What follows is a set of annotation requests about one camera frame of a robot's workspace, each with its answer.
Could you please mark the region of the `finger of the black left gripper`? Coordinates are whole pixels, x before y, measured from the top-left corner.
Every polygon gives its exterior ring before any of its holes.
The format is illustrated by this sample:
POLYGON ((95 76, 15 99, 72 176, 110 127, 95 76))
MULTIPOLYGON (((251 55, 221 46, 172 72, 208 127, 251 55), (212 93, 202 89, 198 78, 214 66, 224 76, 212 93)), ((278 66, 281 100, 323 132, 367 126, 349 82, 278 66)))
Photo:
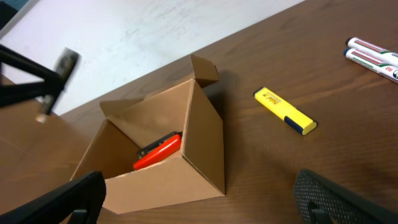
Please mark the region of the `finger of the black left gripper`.
POLYGON ((5 85, 1 82, 1 107, 11 106, 49 94, 50 88, 48 83, 49 81, 42 81, 5 85))
POLYGON ((1 62, 44 80, 56 80, 59 76, 52 70, 22 56, 21 54, 1 45, 1 62))

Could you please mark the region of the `yellow highlighter pen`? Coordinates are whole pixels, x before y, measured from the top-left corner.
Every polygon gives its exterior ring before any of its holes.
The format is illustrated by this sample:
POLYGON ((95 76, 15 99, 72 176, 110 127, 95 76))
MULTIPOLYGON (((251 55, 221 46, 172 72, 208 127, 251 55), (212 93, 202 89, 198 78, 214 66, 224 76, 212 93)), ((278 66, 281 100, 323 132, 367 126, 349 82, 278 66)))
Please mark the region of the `yellow highlighter pen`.
POLYGON ((318 123, 266 87, 253 93, 253 97, 265 108, 302 136, 314 130, 318 123))

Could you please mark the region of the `white marker blue cap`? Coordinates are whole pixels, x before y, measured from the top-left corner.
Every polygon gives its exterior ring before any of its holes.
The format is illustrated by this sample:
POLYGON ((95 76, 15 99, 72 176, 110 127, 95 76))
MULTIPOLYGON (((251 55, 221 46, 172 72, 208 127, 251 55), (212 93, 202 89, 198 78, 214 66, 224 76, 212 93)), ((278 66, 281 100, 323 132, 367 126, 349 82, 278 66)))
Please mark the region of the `white marker blue cap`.
POLYGON ((366 53, 360 52, 359 50, 353 48, 347 48, 344 51, 344 56, 357 63, 363 67, 383 76, 397 83, 397 66, 384 62, 382 60, 376 59, 366 53))

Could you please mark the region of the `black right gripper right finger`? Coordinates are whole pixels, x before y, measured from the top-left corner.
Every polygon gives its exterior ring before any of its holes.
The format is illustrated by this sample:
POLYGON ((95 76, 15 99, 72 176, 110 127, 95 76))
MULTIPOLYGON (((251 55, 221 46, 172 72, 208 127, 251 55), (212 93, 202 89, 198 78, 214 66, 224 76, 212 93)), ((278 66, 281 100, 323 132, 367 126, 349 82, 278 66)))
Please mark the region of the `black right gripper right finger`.
POLYGON ((304 223, 397 223, 397 214, 309 169, 296 175, 294 199, 304 223))

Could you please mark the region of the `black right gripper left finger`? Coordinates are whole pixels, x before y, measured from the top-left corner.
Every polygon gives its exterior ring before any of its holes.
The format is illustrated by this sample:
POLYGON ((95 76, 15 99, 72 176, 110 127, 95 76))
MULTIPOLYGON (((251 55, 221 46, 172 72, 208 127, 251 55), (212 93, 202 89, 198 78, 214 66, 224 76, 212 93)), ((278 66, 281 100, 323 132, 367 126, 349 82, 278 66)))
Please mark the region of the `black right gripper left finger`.
POLYGON ((93 171, 71 180, 29 203, 1 215, 1 223, 95 224, 106 197, 102 172, 93 171))

